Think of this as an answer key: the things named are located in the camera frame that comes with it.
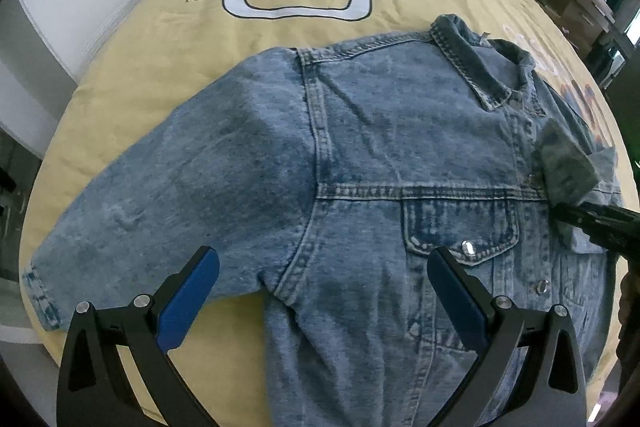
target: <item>pocket flap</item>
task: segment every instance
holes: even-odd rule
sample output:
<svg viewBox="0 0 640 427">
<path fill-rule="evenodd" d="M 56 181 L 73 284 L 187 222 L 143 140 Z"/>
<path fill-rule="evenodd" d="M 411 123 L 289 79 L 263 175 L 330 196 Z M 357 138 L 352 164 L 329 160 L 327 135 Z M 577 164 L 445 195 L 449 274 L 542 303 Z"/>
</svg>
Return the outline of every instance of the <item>pocket flap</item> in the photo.
<svg viewBox="0 0 640 427">
<path fill-rule="evenodd" d="M 459 263 L 475 266 L 514 247 L 520 232 L 516 202 L 506 198 L 404 200 L 407 250 L 428 255 L 447 247 Z M 463 242 L 470 242 L 472 248 Z"/>
</svg>

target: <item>bedding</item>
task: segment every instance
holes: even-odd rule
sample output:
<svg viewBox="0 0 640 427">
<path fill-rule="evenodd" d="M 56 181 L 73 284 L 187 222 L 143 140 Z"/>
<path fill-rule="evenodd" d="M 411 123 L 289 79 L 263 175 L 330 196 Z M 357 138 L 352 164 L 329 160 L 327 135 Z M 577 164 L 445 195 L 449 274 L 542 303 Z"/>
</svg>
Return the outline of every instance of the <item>bedding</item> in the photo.
<svg viewBox="0 0 640 427">
<path fill-rule="evenodd" d="M 638 210 L 630 163 L 604 97 L 534 0 L 143 0 L 98 54 L 60 122 L 33 189 L 20 268 L 91 179 L 243 59 L 273 46 L 319 47 L 395 30 L 426 30 L 442 13 L 456 13 L 472 30 L 513 41 L 532 54 L 538 73 L 581 115 L 596 142 L 616 146 L 625 206 Z M 620 260 L 618 282 L 625 271 Z M 221 425 L 270 423 L 262 301 L 256 293 L 207 305 L 185 343 L 171 353 Z M 45 346 L 60 360 L 64 334 L 42 330 L 27 299 L 25 306 Z M 616 314 L 591 382 L 591 402 L 615 360 Z M 121 354 L 142 406 L 158 417 L 130 356 L 125 349 Z"/>
</svg>

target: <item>cartoon mouth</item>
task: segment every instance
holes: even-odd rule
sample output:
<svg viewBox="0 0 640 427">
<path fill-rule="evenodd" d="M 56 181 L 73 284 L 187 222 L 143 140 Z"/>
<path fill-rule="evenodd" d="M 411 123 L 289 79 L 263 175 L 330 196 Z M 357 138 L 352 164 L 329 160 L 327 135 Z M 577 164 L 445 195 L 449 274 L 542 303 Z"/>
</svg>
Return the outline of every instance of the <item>cartoon mouth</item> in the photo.
<svg viewBox="0 0 640 427">
<path fill-rule="evenodd" d="M 236 17 L 250 19 L 284 19 L 286 17 L 325 17 L 343 21 L 359 21 L 371 13 L 371 0 L 349 0 L 344 8 L 313 8 L 311 6 L 283 6 L 257 8 L 247 0 L 222 0 L 225 9 Z"/>
</svg>

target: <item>denim fabric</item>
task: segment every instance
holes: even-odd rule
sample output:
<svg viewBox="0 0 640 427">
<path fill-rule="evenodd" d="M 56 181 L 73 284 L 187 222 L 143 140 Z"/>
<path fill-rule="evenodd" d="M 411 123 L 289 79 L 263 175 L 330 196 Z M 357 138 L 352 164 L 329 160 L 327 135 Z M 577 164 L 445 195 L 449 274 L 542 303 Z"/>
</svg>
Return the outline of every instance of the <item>denim fabric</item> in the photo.
<svg viewBox="0 0 640 427">
<path fill-rule="evenodd" d="M 546 147 L 552 122 L 573 146 Z M 425 32 L 274 48 L 175 109 L 98 175 L 23 280 L 44 327 L 67 328 L 77 302 L 125 305 L 211 245 L 222 272 L 210 299 L 268 292 L 275 425 L 426 425 L 475 359 L 426 277 L 439 245 L 494 295 L 567 306 L 593 371 L 614 259 L 572 251 L 549 222 L 545 173 L 559 200 L 593 187 L 558 183 L 544 160 L 597 152 L 529 54 L 456 16 Z"/>
</svg>

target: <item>bed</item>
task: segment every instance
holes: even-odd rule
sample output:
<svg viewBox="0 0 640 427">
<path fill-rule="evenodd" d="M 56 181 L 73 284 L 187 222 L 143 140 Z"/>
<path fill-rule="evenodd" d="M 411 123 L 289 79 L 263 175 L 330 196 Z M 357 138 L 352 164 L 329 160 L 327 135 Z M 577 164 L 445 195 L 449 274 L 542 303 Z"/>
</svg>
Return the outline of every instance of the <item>bed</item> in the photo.
<svg viewBox="0 0 640 427">
<path fill-rule="evenodd" d="M 609 107 L 571 44 L 534 0 L 143 0 L 97 55 L 60 122 L 33 188 L 20 269 L 96 174 L 244 58 L 272 46 L 325 46 L 382 32 L 424 30 L 443 13 L 456 13 L 474 31 L 530 51 L 538 71 L 583 115 L 596 140 L 616 145 L 625 205 L 639 210 Z M 620 261 L 618 283 L 625 272 Z M 64 334 L 42 330 L 28 299 L 24 302 L 59 362 Z M 258 293 L 207 305 L 184 344 L 171 353 L 184 380 L 221 425 L 270 424 L 261 302 Z M 591 404 L 615 361 L 616 316 L 617 307 L 590 383 Z M 141 405 L 160 419 L 130 355 L 123 349 L 121 356 Z"/>
</svg>

